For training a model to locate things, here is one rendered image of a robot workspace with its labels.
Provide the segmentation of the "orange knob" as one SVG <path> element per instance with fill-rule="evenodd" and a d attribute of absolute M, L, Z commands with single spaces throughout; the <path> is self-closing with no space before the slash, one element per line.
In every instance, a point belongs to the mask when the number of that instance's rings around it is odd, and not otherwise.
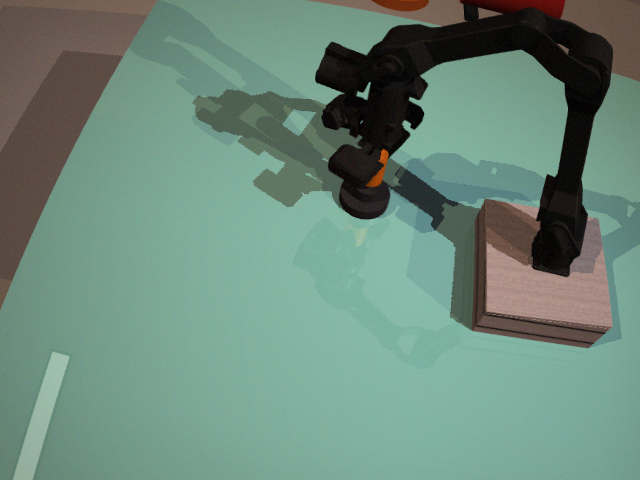
<path fill-rule="evenodd" d="M 373 179 L 371 181 L 369 181 L 369 183 L 366 186 L 370 186 L 370 187 L 374 187 L 377 186 L 381 183 L 382 178 L 383 178 L 383 174 L 385 171 L 385 167 L 387 164 L 387 160 L 388 160 L 388 156 L 389 153 L 385 150 L 381 151 L 379 153 L 381 155 L 379 162 L 383 163 L 384 166 L 381 168 L 381 170 L 373 177 Z"/>

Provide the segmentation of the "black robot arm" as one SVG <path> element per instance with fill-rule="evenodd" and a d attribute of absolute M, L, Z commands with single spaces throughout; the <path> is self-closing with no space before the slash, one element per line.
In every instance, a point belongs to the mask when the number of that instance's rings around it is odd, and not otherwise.
<path fill-rule="evenodd" d="M 569 49 L 568 54 L 558 46 Z M 386 118 L 405 113 L 409 97 L 421 100 L 424 72 L 438 64 L 523 50 L 565 85 L 568 105 L 557 176 L 547 174 L 536 221 L 541 229 L 531 248 L 533 268 L 563 277 L 581 253 L 588 214 L 582 205 L 582 173 L 593 127 L 610 86 L 613 48 L 607 39 L 537 8 L 455 23 L 392 27 L 367 56 L 330 42 L 315 82 L 341 95 L 323 110 L 326 128 L 350 129 L 358 137 L 367 103 Z M 367 99 L 356 97 L 368 83 Z M 535 267 L 536 266 L 536 267 Z M 567 275 L 567 274 L 568 275 Z"/>

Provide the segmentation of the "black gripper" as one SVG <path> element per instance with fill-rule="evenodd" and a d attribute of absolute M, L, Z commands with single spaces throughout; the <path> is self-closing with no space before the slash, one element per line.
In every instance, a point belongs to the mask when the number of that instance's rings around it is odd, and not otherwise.
<path fill-rule="evenodd" d="M 379 153 L 385 150 L 389 158 L 411 136 L 403 121 L 410 123 L 410 128 L 415 130 L 421 124 L 424 112 L 421 106 L 409 101 L 403 115 L 386 118 L 373 113 L 367 100 L 359 114 L 364 116 L 358 128 L 362 139 L 357 145 L 361 148 L 342 145 L 329 158 L 328 169 L 357 188 L 364 188 L 384 166 L 379 162 Z"/>

